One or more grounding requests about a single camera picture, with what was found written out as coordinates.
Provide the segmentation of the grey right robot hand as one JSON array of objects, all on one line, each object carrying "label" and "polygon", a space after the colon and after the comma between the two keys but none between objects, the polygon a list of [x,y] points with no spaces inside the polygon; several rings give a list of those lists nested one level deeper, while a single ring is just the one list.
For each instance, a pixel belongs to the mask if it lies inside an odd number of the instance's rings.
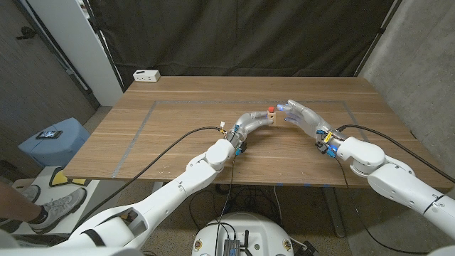
[{"label": "grey right robot hand", "polygon": [[294,100],[288,100],[285,105],[278,104],[277,109],[286,113],[285,121],[297,125],[316,141],[321,142],[324,139],[322,134],[316,133],[318,130],[323,131],[324,134],[333,132],[335,138],[340,140],[348,138],[346,135],[334,130],[319,114]]}]

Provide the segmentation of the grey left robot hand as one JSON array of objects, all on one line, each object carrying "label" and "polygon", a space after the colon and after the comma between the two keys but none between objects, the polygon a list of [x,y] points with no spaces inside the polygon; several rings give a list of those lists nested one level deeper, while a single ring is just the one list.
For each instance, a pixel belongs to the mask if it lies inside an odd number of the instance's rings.
[{"label": "grey left robot hand", "polygon": [[268,118],[267,112],[248,112],[239,117],[225,138],[234,147],[239,147],[249,133],[258,127],[271,125],[273,122],[273,119]]}]

